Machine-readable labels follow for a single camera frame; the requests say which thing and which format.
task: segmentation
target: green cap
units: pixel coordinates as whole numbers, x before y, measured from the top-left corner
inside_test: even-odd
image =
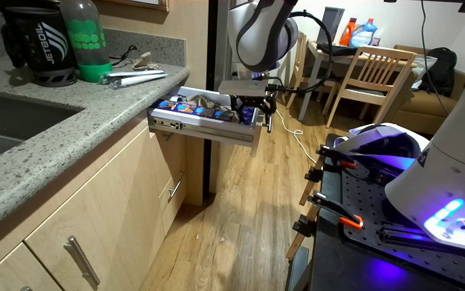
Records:
[[[85,66],[78,64],[78,69],[83,80],[97,83],[101,75],[105,72],[112,72],[112,64],[108,63],[99,66]]]

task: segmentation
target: tan sofa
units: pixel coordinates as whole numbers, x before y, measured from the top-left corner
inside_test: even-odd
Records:
[[[422,55],[422,48],[413,46],[394,46],[395,49],[412,51]],[[426,91],[410,91],[417,74],[412,72],[406,79],[402,89],[396,96],[393,105],[386,114],[384,121],[392,122],[424,134],[435,134],[437,129],[447,117],[446,112],[439,103],[435,93],[428,94]],[[455,70],[455,83],[450,98],[440,95],[442,102],[448,111],[452,111],[462,94],[465,83],[465,73]]]

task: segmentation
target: black backpack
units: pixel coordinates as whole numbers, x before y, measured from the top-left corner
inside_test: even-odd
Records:
[[[437,89],[437,93],[450,97],[453,91],[455,80],[455,65],[457,64],[457,54],[448,48],[434,48],[426,54],[429,57],[436,57],[435,64],[428,68],[430,73],[431,83],[428,75],[423,75],[423,81],[419,85],[420,90],[426,92],[435,92],[433,87]]]

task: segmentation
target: granite countertop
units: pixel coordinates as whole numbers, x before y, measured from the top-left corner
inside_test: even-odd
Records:
[[[0,57],[0,96],[80,110],[0,155],[0,221],[142,110],[189,76],[162,65],[164,79],[113,90],[78,81],[62,88],[31,83],[31,72]]]

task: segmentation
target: kitchen sink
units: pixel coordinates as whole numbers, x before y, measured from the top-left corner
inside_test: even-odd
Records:
[[[0,97],[0,154],[78,112]]]

